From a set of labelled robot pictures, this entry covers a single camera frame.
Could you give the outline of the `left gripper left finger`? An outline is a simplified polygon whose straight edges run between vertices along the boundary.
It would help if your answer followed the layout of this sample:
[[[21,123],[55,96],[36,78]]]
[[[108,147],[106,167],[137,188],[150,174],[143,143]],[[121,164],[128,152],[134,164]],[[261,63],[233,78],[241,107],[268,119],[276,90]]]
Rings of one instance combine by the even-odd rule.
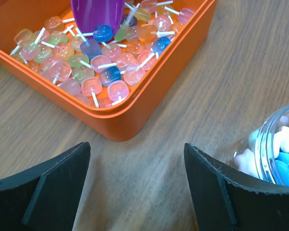
[[[0,231],[73,229],[91,157],[88,142],[0,179]]]

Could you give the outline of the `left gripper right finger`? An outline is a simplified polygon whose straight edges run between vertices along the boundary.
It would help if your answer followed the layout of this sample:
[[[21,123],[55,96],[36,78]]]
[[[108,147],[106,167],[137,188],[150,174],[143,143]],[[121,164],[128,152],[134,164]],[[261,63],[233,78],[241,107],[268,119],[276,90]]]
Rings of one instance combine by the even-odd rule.
[[[289,187],[220,162],[191,143],[184,163],[201,231],[289,231]]]

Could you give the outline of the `clear glass jar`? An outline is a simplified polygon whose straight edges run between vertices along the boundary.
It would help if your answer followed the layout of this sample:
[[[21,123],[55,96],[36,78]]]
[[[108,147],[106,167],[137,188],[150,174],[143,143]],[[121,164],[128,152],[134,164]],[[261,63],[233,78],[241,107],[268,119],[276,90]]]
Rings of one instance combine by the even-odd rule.
[[[230,165],[257,179],[289,187],[289,105],[272,113],[238,144]]]

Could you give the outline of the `orange plastic candy box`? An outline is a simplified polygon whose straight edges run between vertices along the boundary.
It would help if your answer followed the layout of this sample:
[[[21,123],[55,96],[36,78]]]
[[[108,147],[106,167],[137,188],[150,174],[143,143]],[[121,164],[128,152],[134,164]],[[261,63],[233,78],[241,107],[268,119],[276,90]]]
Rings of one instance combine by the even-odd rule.
[[[0,64],[106,138],[126,141],[140,131],[206,39],[216,5],[215,0],[176,0],[174,9],[186,7],[194,15],[143,79],[130,86],[128,97],[115,106],[88,106],[10,56],[16,46],[13,38],[22,29],[40,30],[52,16],[83,16],[84,5],[71,8],[68,0],[0,0]]]

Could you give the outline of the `purple plastic scoop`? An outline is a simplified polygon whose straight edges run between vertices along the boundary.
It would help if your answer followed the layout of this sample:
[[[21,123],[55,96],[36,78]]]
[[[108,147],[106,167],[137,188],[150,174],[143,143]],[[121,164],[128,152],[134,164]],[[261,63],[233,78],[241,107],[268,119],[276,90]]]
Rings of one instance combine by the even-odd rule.
[[[108,25],[113,33],[120,27],[124,0],[72,0],[71,9],[82,33],[93,32],[97,26]]]

